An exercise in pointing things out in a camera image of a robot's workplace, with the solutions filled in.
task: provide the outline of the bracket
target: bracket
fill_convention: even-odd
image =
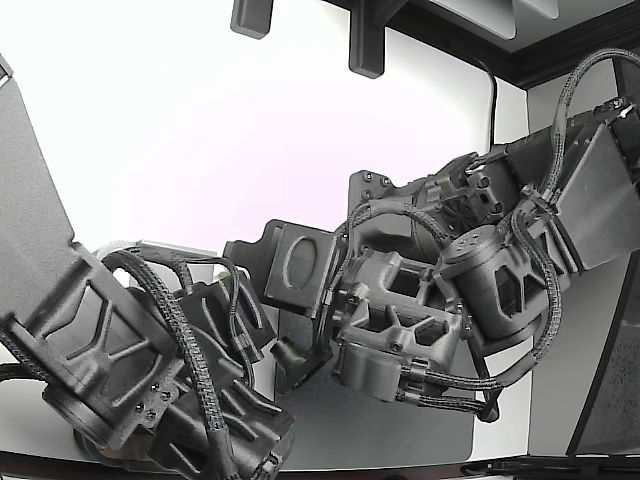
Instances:
[[[351,9],[349,69],[368,78],[384,73],[384,29],[408,0],[354,0]]]
[[[231,15],[231,30],[260,40],[271,30],[273,0],[235,0]]]
[[[235,0],[231,30],[264,38],[271,29],[274,0]],[[368,78],[384,73],[384,29],[409,0],[353,0],[349,37],[349,69]]]

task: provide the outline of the bolt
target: bolt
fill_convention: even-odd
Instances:
[[[427,268],[426,270],[422,271],[421,276],[423,281],[430,282],[431,280],[433,280],[433,270]]]

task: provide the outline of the braided cable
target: braided cable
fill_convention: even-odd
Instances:
[[[9,353],[15,357],[20,364],[36,379],[47,383],[54,382],[54,378],[42,368],[40,362],[35,360],[31,355],[25,353],[12,339],[7,332],[0,328],[0,343],[3,344]]]
[[[620,58],[622,60],[629,61],[640,67],[640,56],[627,50],[619,48],[604,48],[589,55],[585,58],[576,69],[569,75],[567,82],[565,83],[558,105],[556,107],[556,114],[553,121],[551,142],[553,146],[553,164],[549,171],[548,176],[542,185],[542,198],[544,200],[551,200],[555,193],[555,189],[560,180],[562,174],[565,142],[567,138],[567,119],[569,116],[569,107],[571,101],[576,92],[578,84],[584,77],[584,75],[597,63],[604,60],[610,60],[613,58]]]
[[[112,272],[117,268],[123,269],[151,295],[184,356],[189,377],[193,382],[196,397],[204,415],[205,429],[212,453],[225,457],[217,458],[218,463],[226,470],[220,472],[221,476],[239,478],[237,467],[231,457],[229,429],[224,421],[206,359],[177,300],[156,273],[136,254],[128,250],[118,250],[108,254],[103,259],[103,263]]]

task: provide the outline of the black cable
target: black cable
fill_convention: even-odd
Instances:
[[[24,368],[36,379],[43,382],[53,383],[54,378],[42,368],[40,362],[33,358],[30,354],[27,354],[15,343],[9,335],[0,328],[0,344],[4,345],[9,353],[20,362]]]
[[[560,328],[560,321],[562,319],[562,295],[558,276],[553,262],[547,253],[544,252],[529,235],[524,224],[523,212],[519,207],[516,207],[516,210],[511,216],[511,228],[518,242],[523,246],[538,268],[540,268],[545,277],[547,295],[549,296],[549,312],[547,324],[545,325],[542,336],[530,352],[495,377],[475,379],[427,371],[424,374],[424,380],[426,382],[458,388],[460,390],[499,390],[513,385],[524,377],[549,351]]]
[[[553,164],[549,170],[549,174],[545,178],[542,184],[542,198],[546,201],[550,201],[554,195],[555,189],[560,181],[560,175],[562,174],[562,167],[564,161],[565,142],[567,139],[567,119],[569,116],[569,107],[571,106],[571,100],[576,92],[578,84],[584,77],[584,75],[597,63],[603,60],[609,60],[612,58],[620,58],[627,60],[637,67],[640,67],[640,56],[627,50],[619,48],[604,48],[592,53],[585,58],[576,69],[569,75],[567,82],[565,83],[560,98],[558,99],[558,105],[556,107],[556,114],[553,121],[552,132],[552,145],[553,145]]]
[[[479,58],[474,58],[476,63],[487,72],[489,79],[491,80],[491,106],[489,107],[489,149],[496,144],[496,110],[498,108],[498,80],[496,76],[491,72],[491,69]]]
[[[209,367],[191,330],[182,308],[156,273],[136,254],[119,250],[107,255],[102,262],[110,270],[123,269],[145,289],[153,299],[169,331],[185,359],[200,409],[211,452],[209,458],[216,463],[222,479],[239,479],[231,452],[229,429],[224,421],[220,402],[211,380]]]
[[[251,365],[251,360],[245,352],[245,349],[252,349],[255,357],[260,357],[260,352],[253,342],[247,326],[240,318],[238,318],[237,315],[238,298],[240,296],[240,271],[238,270],[238,267],[234,265],[233,262],[223,257],[189,257],[185,255],[183,259],[185,262],[191,264],[221,265],[229,272],[229,275],[231,276],[231,298],[229,302],[228,316],[231,338],[233,339],[236,349],[242,358],[242,363],[247,373],[248,385],[253,388],[255,386],[255,373],[253,371],[253,366]],[[238,326],[240,327],[240,330],[242,330],[243,343],[240,343],[241,337],[238,335]]]

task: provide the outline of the dark gray panel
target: dark gray panel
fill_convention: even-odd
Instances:
[[[602,381],[587,404],[586,426],[576,453],[623,454],[640,451],[640,254],[629,266],[616,322],[603,355]]]
[[[15,80],[0,87],[0,318],[32,316],[77,262],[74,232]]]
[[[533,371],[529,453],[565,455],[587,400],[629,256],[586,272],[562,297],[558,336]]]

